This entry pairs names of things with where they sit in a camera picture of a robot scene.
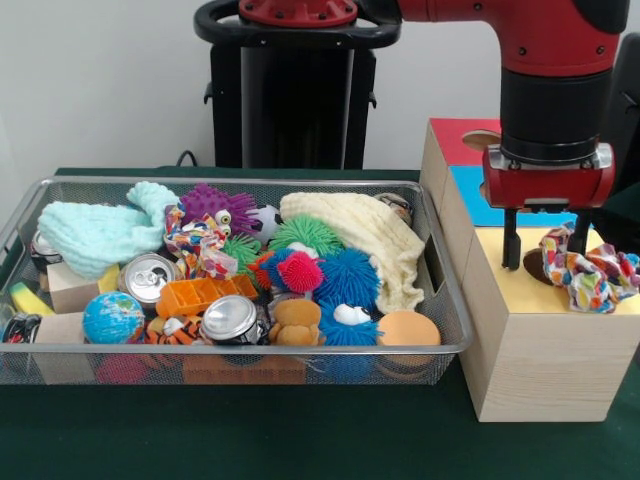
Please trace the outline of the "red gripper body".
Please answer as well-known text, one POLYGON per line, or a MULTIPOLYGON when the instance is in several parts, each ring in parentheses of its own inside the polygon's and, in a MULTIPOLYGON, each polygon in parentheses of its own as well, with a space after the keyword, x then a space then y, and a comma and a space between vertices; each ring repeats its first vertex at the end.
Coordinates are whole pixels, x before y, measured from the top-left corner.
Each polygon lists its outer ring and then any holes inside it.
POLYGON ((595 208, 612 190, 614 153, 600 144, 577 163, 535 165, 506 157, 494 144, 483 153, 483 175, 485 198, 494 208, 595 208))

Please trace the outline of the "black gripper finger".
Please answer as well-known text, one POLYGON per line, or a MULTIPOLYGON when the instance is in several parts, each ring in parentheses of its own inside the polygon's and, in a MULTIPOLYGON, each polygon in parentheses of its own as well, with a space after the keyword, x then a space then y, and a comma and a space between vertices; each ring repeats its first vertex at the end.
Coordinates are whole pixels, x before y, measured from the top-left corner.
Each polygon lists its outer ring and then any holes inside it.
POLYGON ((516 271, 520 266, 521 239, 517 233, 517 210, 504 210, 502 267, 516 271))
POLYGON ((586 252, 588 233, 591 226, 591 210, 576 210, 575 213, 576 221, 573 233, 570 235, 568 240, 568 250, 584 255, 586 252))

